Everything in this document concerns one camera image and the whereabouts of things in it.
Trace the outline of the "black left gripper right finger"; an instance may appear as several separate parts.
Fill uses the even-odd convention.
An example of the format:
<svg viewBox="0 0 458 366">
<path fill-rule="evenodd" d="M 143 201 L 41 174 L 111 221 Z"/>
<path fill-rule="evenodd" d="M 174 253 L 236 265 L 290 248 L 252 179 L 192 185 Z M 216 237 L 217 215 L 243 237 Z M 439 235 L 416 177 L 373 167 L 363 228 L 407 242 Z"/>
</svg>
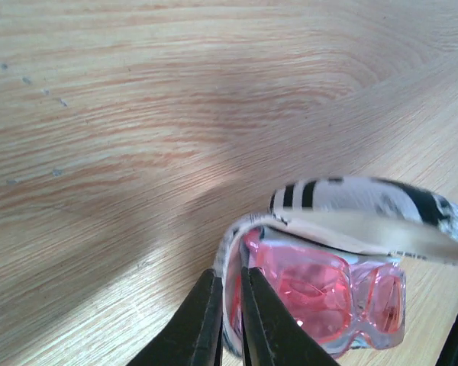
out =
<svg viewBox="0 0 458 366">
<path fill-rule="evenodd" d="M 251 366 L 338 366 L 310 338 L 258 268 L 241 271 L 243 360 Z"/>
</svg>

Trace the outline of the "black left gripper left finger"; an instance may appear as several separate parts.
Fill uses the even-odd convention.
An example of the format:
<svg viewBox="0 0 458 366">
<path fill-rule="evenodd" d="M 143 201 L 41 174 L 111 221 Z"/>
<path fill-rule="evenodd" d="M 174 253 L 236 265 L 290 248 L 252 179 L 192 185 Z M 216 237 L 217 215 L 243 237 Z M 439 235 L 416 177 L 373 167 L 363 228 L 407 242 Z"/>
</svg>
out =
<svg viewBox="0 0 458 366">
<path fill-rule="evenodd" d="M 163 330 L 128 365 L 214 366 L 222 359 L 222 283 L 202 273 Z"/>
</svg>

